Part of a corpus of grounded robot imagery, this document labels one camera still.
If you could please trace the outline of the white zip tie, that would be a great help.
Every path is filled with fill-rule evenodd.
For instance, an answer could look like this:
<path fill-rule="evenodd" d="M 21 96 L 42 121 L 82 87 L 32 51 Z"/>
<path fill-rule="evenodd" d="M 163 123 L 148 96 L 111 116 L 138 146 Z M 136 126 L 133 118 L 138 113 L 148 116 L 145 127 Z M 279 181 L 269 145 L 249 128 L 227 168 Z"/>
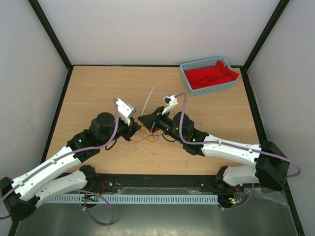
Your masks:
<path fill-rule="evenodd" d="M 152 89 L 150 90 L 149 95 L 147 96 L 147 99 L 146 99 L 146 101 L 145 101 L 145 103 L 144 103 L 144 106 L 143 106 L 143 109 L 142 109 L 142 111 L 141 111 L 140 116 L 142 116 L 142 115 L 144 114 L 145 109 L 146 109 L 146 107 L 147 107 L 147 104 L 148 104 L 148 102 L 149 102 L 149 99 L 150 99 L 150 97 L 151 97 L 151 95 L 152 95 L 152 93 L 153 93 L 155 87 L 156 87 L 156 85 L 153 85 Z"/>

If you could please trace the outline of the black aluminium frame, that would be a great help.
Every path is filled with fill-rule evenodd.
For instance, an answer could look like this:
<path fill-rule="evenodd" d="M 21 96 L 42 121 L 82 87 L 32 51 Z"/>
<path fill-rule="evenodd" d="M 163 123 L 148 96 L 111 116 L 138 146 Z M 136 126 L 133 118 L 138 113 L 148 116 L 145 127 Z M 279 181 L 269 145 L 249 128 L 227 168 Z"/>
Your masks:
<path fill-rule="evenodd" d="M 252 49 L 250 55 L 248 56 L 245 64 L 235 66 L 235 68 L 238 67 L 241 69 L 241 75 L 243 76 L 243 84 L 245 86 L 247 98 L 248 98 L 251 113 L 252 113 L 252 118 L 253 118 L 255 128 L 256 128 L 256 133 L 258 135 L 258 139 L 260 142 L 266 141 L 267 137 L 266 137 L 265 129 L 264 129 L 263 122 L 261 119 L 260 111 L 258 109 L 258 105 L 257 105 L 256 99 L 254 97 L 253 88 L 252 88 L 252 85 L 251 85 L 249 77 L 248 77 L 248 69 L 250 68 L 250 66 L 253 63 L 254 59 L 256 58 L 258 52 L 260 51 L 260 49 L 263 46 L 266 39 L 268 38 L 269 34 L 271 33 L 272 29 L 274 28 L 275 24 L 277 23 L 278 19 L 280 18 L 281 14 L 285 10 L 288 3 L 289 3 L 288 0 L 279 1 L 275 10 L 273 11 L 271 17 L 269 18 L 266 26 L 264 27 L 264 30 L 262 31 L 257 42 L 255 43 L 255 46 L 253 47 L 253 49 Z M 66 53 L 65 53 L 60 41 L 58 40 L 58 37 L 55 34 L 48 18 L 46 17 L 39 1 L 31 0 L 31 1 L 29 1 L 29 4 L 32 7 L 35 15 L 37 16 L 38 20 L 40 21 L 41 25 L 43 26 L 43 29 L 45 30 L 47 36 L 50 38 L 51 42 L 53 43 L 55 49 L 57 50 L 59 56 L 61 57 L 62 61 L 64 62 L 65 66 L 67 68 L 67 75 L 66 75 L 66 78 L 65 78 L 65 81 L 63 84 L 63 89 L 61 91 L 58 105 L 57 105 L 57 108 L 56 108 L 56 111 L 54 114 L 54 118 L 53 118 L 53 121 L 51 124 L 51 128 L 50 128 L 50 131 L 48 134 L 48 138 L 47 138 L 47 141 L 46 141 L 45 146 L 44 146 L 43 154 L 41 155 L 40 161 L 42 162 L 42 161 L 44 161 L 44 158 L 46 157 L 46 155 L 48 153 L 48 148 L 49 148 L 50 143 L 51 143 L 53 132 L 55 131 L 57 120 L 58 120 L 58 117 L 60 114 L 60 110 L 61 110 L 61 107 L 63 104 L 63 100 L 64 100 L 64 97 L 66 94 L 68 84 L 70 82 L 70 76 L 71 76 L 71 73 L 73 71 L 74 65 L 71 64 L 70 60 L 66 56 Z M 291 212 L 291 215 L 293 217 L 293 222 L 294 222 L 294 226 L 295 226 L 295 229 L 297 231 L 297 234 L 299 236 L 303 236 L 305 233 L 304 233 L 301 221 L 299 219 L 298 212 L 297 212 L 297 209 L 296 209 L 296 206 L 295 206 L 295 203 L 294 203 L 294 200 L 293 200 L 293 197 L 292 197 L 288 183 L 286 183 L 284 185 L 284 193 L 285 193 L 286 199 L 288 200 L 288 203 L 290 206 L 290 212 Z"/>

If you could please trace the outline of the red cloth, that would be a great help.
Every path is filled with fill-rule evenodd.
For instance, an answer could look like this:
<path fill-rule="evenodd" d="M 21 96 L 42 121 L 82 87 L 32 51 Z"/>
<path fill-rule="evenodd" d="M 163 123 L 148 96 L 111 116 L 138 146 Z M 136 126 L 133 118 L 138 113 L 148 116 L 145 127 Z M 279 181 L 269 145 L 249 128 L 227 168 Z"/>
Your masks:
<path fill-rule="evenodd" d="M 186 70 L 185 75 L 192 89 L 229 83 L 239 77 L 239 73 L 227 68 L 221 60 L 215 66 Z"/>

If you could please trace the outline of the right green circuit board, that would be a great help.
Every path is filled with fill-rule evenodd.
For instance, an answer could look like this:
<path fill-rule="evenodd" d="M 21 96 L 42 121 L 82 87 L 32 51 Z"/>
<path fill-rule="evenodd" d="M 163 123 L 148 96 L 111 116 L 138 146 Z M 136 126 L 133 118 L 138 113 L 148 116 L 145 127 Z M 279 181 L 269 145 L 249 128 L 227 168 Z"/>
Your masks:
<path fill-rule="evenodd" d="M 228 198 L 228 200 L 231 202 L 231 204 L 238 204 L 241 203 L 243 201 L 243 199 L 241 197 L 230 197 Z"/>

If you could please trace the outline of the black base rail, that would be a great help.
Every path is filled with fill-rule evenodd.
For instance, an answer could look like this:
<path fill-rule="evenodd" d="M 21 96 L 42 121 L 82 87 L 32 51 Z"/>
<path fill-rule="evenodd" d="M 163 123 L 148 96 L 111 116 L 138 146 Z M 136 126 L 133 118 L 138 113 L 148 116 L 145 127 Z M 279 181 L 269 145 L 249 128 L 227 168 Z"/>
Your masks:
<path fill-rule="evenodd" d="M 244 191 L 251 183 L 229 186 L 216 175 L 120 175 L 99 174 L 87 177 L 88 182 L 78 189 L 96 193 L 118 192 L 122 188 L 188 188 L 206 193 L 229 194 Z"/>

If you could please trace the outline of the left green circuit board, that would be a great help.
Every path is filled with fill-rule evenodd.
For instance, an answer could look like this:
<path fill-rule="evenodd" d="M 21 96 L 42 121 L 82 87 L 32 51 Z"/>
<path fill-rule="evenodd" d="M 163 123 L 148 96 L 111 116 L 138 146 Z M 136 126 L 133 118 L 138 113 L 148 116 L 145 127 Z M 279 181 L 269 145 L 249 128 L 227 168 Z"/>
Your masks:
<path fill-rule="evenodd" d="M 82 198 L 81 198 L 82 202 L 98 202 L 99 201 L 99 197 L 94 195 L 94 194 L 85 194 Z"/>

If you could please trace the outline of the green circuit board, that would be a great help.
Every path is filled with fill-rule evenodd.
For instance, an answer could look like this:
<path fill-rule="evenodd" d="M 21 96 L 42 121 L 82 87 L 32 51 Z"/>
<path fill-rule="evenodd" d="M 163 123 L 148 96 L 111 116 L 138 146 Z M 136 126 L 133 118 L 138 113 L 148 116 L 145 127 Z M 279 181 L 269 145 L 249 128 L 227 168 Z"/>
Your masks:
<path fill-rule="evenodd" d="M 228 200 L 231 202 L 231 204 L 238 204 L 241 203 L 243 201 L 243 199 L 241 197 L 230 197 L 228 198 Z"/>
<path fill-rule="evenodd" d="M 82 198 L 81 198 L 82 202 L 98 202 L 99 201 L 99 197 L 94 195 L 94 194 L 85 194 Z"/>

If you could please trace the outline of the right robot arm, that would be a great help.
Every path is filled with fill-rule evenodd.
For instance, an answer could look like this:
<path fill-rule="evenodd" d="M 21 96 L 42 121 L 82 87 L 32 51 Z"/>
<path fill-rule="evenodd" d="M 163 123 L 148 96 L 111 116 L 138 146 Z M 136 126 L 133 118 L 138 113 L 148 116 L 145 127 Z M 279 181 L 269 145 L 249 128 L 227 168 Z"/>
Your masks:
<path fill-rule="evenodd" d="M 170 118 L 163 114 L 163 109 L 158 107 L 153 113 L 138 119 L 150 131 L 161 130 L 181 143 L 191 155 L 221 157 L 240 164 L 219 169 L 215 179 L 218 190 L 226 191 L 232 186 L 249 183 L 259 183 L 275 191 L 283 190 L 289 162 L 273 142 L 248 145 L 222 140 L 196 129 L 187 115 L 178 112 Z"/>

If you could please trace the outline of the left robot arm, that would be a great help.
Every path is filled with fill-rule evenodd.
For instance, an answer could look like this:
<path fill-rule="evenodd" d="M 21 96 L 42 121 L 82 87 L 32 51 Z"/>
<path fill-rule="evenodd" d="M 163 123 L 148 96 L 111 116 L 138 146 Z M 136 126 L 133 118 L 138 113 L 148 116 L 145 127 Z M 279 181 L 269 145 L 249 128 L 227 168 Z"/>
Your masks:
<path fill-rule="evenodd" d="M 125 123 L 111 113 L 101 113 L 88 129 L 76 134 L 50 159 L 20 177 L 2 178 L 1 203 L 8 217 L 21 221 L 46 201 L 71 191 L 102 192 L 104 188 L 99 184 L 95 168 L 83 162 L 98 154 L 101 148 L 110 150 L 109 143 L 115 144 L 120 137 L 130 141 L 140 128 L 134 119 Z"/>

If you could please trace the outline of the light blue plastic basket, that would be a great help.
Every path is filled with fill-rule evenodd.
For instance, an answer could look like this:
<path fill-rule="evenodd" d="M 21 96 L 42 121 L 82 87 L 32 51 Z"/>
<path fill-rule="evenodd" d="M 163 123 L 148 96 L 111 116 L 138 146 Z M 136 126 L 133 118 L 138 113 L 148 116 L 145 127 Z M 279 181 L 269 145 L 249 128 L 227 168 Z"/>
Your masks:
<path fill-rule="evenodd" d="M 232 70 L 223 56 L 183 63 L 180 70 L 191 97 L 230 89 L 240 75 Z"/>

